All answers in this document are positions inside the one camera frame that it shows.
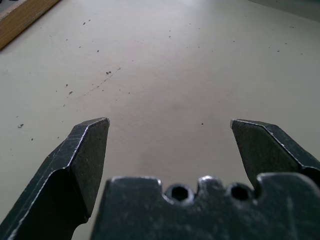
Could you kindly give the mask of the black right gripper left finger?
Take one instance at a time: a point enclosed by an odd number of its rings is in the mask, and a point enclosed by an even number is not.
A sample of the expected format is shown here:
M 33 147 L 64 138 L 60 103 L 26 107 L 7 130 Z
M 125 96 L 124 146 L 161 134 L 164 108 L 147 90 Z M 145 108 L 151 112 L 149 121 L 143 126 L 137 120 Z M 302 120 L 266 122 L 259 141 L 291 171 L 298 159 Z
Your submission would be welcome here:
M 72 240 L 97 199 L 110 121 L 84 121 L 43 161 L 0 224 L 0 240 Z

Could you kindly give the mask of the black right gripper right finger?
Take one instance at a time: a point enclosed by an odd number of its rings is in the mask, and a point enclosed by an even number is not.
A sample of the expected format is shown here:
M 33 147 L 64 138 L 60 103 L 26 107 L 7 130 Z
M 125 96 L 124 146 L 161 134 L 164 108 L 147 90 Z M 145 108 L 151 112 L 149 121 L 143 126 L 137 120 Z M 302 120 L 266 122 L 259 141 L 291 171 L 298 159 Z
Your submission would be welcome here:
M 233 132 L 246 175 L 253 186 L 263 173 L 299 173 L 320 188 L 320 161 L 275 124 L 232 119 Z

